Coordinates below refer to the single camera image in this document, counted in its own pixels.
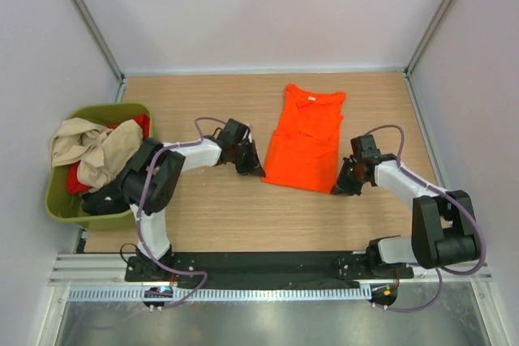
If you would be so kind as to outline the orange t shirt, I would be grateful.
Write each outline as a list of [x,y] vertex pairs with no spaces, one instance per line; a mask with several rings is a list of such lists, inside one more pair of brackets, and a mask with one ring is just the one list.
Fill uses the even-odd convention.
[[344,92],[285,87],[284,106],[264,161],[262,181],[328,194],[336,183]]

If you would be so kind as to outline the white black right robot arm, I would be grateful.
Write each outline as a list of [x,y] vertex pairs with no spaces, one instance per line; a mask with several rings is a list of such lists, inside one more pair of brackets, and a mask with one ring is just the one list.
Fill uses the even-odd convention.
[[360,195],[369,184],[389,191],[411,211],[408,237],[369,242],[366,254],[371,268],[418,264],[464,276],[484,265],[486,244],[465,191],[449,191],[416,175],[401,161],[400,154],[382,153],[371,134],[353,138],[350,144],[352,153],[343,159],[331,194]]

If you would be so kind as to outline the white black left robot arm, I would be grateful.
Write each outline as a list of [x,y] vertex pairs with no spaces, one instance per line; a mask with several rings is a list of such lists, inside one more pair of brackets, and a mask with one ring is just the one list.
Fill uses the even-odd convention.
[[165,211],[182,173],[198,168],[233,164],[241,176],[264,177],[251,126],[233,118],[216,120],[213,134],[204,135],[195,120],[199,138],[189,142],[143,141],[116,179],[118,191],[135,218],[138,244],[127,260],[126,281],[165,281],[169,275],[199,278],[207,273],[174,268],[174,253],[167,237]]

